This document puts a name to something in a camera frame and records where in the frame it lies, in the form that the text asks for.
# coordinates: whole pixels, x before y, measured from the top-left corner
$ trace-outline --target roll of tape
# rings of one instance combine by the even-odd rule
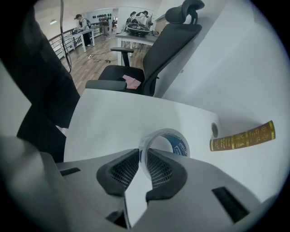
[[[162,129],[144,137],[139,144],[139,160],[146,176],[151,179],[147,169],[147,150],[155,148],[190,157],[189,145],[184,136],[174,129]]]

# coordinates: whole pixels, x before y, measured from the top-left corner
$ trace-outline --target chair armrest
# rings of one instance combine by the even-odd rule
[[[127,83],[121,81],[90,80],[86,83],[86,89],[104,89],[124,92],[126,88]]]
[[[111,48],[111,51],[113,52],[122,52],[122,53],[134,53],[134,50],[131,48]]]

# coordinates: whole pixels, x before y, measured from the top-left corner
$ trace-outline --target desk surface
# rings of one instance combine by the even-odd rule
[[[158,36],[154,36],[154,35],[146,35],[144,37],[133,36],[133,35],[130,35],[130,33],[128,33],[128,32],[123,32],[123,33],[117,34],[116,37],[123,38],[123,39],[148,40],[149,42],[152,42],[152,43],[154,43],[158,38]]]
[[[213,122],[219,127],[216,114],[193,106],[138,94],[85,89],[67,130],[64,161],[138,148],[143,136],[163,128],[184,135],[191,157],[215,160],[217,155],[209,149]],[[132,225],[147,209],[145,195],[151,189],[151,181],[139,166],[125,193]]]

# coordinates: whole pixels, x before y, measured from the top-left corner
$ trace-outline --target black office chair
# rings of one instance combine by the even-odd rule
[[[122,52],[125,66],[107,66],[97,81],[88,81],[86,88],[107,89],[153,96],[158,74],[169,64],[179,52],[200,32],[201,25],[197,24],[197,10],[204,7],[201,0],[185,0],[180,7],[169,9],[165,18],[169,24],[164,28],[152,48],[143,59],[143,68],[133,68],[129,65],[128,53],[130,48],[111,48],[111,51]],[[183,24],[186,17],[191,15],[191,24]],[[126,89],[127,84],[122,77],[127,75],[140,81],[136,90]]]

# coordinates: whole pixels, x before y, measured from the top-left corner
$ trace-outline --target black cable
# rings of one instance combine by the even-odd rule
[[[61,34],[61,39],[62,39],[62,44],[63,44],[63,50],[64,50],[65,58],[67,60],[68,67],[69,67],[69,73],[71,73],[71,71],[72,71],[72,65],[69,62],[68,55],[67,55],[67,53],[65,51],[66,46],[64,44],[64,37],[63,37],[63,0],[60,0],[60,34]]]
[[[92,54],[93,56],[97,56],[97,55],[102,55],[102,54],[106,54],[106,53],[110,53],[111,51],[105,52],[105,53],[99,53],[99,54]]]
[[[116,61],[116,60],[94,59],[94,62],[93,62],[93,63],[98,63],[98,62],[100,62],[101,60],[106,61],[107,63],[111,63],[112,61]]]

